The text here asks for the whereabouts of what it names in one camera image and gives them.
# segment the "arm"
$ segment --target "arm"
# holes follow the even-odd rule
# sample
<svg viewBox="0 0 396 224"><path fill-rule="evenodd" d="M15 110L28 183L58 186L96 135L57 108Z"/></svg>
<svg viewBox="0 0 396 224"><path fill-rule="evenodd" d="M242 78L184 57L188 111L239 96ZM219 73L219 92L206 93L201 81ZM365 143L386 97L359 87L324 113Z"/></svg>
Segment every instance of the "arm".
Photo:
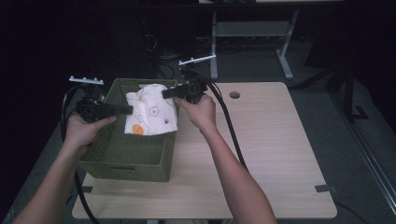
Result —
<svg viewBox="0 0 396 224"><path fill-rule="evenodd" d="M115 120L115 117L110 117L87 124L78 115L69 119L66 138L57 158L33 199L18 214L14 223L62 223L79 159L99 130Z"/></svg>
<svg viewBox="0 0 396 224"><path fill-rule="evenodd" d="M216 126L216 106L204 95L198 105L176 99L209 144L227 204L237 223L276 223L264 192L231 152Z"/></svg>

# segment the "gray carpet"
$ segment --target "gray carpet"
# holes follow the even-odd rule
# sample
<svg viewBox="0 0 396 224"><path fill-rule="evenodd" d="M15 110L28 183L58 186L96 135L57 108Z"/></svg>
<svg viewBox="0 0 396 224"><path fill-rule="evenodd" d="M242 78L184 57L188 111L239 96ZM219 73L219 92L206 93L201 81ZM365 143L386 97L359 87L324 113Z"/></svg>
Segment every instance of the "gray carpet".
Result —
<svg viewBox="0 0 396 224"><path fill-rule="evenodd" d="M310 43L292 42L287 58L295 79L287 81L283 77L274 52L277 45L278 42L274 42L265 46L250 46L248 50L235 54L218 54L218 82L280 81L293 86L320 71L316 68L304 67ZM169 65L177 69L176 62ZM197 69L208 75L209 67L206 63L197 64ZM169 77L172 75L168 69L163 69L163 72ZM176 79L181 80L179 74L176 75ZM323 176L332 188L332 196L335 201L359 214L367 223L396 223L396 216L367 168L358 144L343 122L343 115L336 109L332 97L324 91L326 80L327 78L324 78L304 91L291 91L290 94ZM388 175L389 181L395 186L395 133L376 110L367 90L359 83L356 83L354 99L356 105L361 105L369 116L367 120L358 120L356 125ZM56 157L57 151L53 149L59 148L60 145L60 132L59 128L56 128L3 223L10 223L35 193ZM88 220L77 220L71 216L77 195L75 191L72 194L74 197L67 205L64 223L90 223ZM279 223L363 223L344 207L337 205L337 210L338 215L329 220L280 219ZM102 220L102 222L146 223L145 220Z"/></svg>

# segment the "hand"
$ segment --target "hand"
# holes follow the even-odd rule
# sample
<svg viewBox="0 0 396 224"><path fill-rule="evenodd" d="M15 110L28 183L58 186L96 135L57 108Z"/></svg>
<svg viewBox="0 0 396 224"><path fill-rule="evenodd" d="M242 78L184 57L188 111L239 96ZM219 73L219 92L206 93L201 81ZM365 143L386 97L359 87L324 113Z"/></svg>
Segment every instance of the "hand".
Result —
<svg viewBox="0 0 396 224"><path fill-rule="evenodd" d="M99 131L113 123L117 117L109 117L87 123L80 115L74 115L67 121L66 138L64 145L80 149L81 155L85 153L86 146L94 142Z"/></svg>
<svg viewBox="0 0 396 224"><path fill-rule="evenodd" d="M212 97L204 94L197 105L180 98L175 98L175 101L186 110L192 124L199 128L201 133L217 129L216 104Z"/></svg>

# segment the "green plastic basket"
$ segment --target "green plastic basket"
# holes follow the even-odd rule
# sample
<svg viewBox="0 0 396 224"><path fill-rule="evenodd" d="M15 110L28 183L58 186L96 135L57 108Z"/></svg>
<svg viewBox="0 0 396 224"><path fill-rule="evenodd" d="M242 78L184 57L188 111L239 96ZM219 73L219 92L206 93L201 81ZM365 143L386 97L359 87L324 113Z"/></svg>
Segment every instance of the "green plastic basket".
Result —
<svg viewBox="0 0 396 224"><path fill-rule="evenodd" d="M142 86L163 84L175 87L175 80L118 78L114 81L106 103L128 105L125 94ZM99 139L81 158L80 165L93 177L105 179L168 182L176 133L153 136L125 134L126 116L105 127Z"/></svg>

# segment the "white cloth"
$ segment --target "white cloth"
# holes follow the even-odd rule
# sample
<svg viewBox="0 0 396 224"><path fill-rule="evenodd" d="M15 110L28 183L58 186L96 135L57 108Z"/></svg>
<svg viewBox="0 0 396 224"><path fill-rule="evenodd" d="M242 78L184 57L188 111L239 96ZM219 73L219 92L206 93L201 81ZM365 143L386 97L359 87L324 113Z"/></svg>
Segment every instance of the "white cloth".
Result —
<svg viewBox="0 0 396 224"><path fill-rule="evenodd" d="M177 131L177 112L172 98L163 99L164 85L151 84L138 92L126 93L134 113L128 115L125 133L155 135Z"/></svg>

